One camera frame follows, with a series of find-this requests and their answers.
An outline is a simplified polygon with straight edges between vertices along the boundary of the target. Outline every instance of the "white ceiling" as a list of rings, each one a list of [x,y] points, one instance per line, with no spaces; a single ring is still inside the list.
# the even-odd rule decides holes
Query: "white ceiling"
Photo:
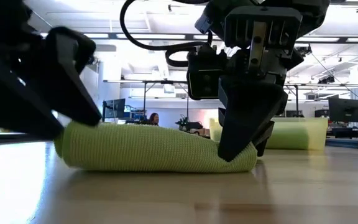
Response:
[[[124,1],[120,0],[26,0],[36,12],[31,24],[41,32],[47,32],[50,26],[67,26],[80,32],[121,32],[119,11]],[[166,0],[136,1],[126,16],[130,32],[198,34],[194,23],[199,18],[203,6],[190,6]],[[358,35],[358,6],[330,6],[324,24],[309,35]],[[122,72],[149,73],[158,71],[159,54],[140,49],[126,40],[105,40],[98,44],[114,44],[122,61]],[[335,68],[339,77],[349,75],[348,68],[357,63],[358,45],[354,44],[312,44],[311,48],[318,60],[327,68]],[[288,73],[288,80],[307,80],[317,82],[319,74],[325,68],[312,57]]]

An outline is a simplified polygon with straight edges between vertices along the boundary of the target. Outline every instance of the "person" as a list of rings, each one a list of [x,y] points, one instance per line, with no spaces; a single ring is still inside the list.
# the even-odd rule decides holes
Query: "person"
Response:
[[[149,121],[151,122],[152,125],[158,126],[158,122],[160,122],[160,118],[158,117],[158,113],[152,113],[150,115]]]

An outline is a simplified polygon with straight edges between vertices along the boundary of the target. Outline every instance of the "green foam roll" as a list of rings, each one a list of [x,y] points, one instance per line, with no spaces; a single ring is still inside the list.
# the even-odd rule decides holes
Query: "green foam roll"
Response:
[[[257,151],[249,144],[233,161],[218,157],[219,143],[158,126],[71,122],[55,140],[57,154],[70,167],[132,172],[245,172]]]

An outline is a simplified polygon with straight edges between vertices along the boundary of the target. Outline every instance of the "green cloth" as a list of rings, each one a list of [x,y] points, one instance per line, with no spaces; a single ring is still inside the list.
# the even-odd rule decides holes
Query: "green cloth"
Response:
[[[158,126],[71,122],[55,140],[70,167],[105,171],[225,173],[254,168],[257,151],[249,144],[233,161],[218,157],[217,142]]]

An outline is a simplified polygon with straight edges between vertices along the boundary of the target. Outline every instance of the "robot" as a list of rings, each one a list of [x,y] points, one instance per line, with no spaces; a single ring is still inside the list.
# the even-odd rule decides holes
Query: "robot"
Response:
[[[126,37],[138,47],[166,51],[171,66],[188,67],[192,99],[223,103],[219,157],[231,161],[250,142],[263,156],[274,126],[271,119],[287,103],[287,71],[303,61],[295,41],[323,23],[330,1],[175,0],[207,3],[195,27],[208,34],[208,41],[170,46],[144,45],[131,36],[124,19],[134,1],[127,0],[121,9]],[[53,139],[63,127],[51,110],[97,125],[101,115],[79,79],[95,51],[94,42],[65,27],[53,28],[43,39],[27,25],[30,15],[21,0],[0,0],[0,127]],[[216,52],[213,33],[227,47],[240,50],[231,58]],[[187,61],[170,59],[181,51],[188,52]]]

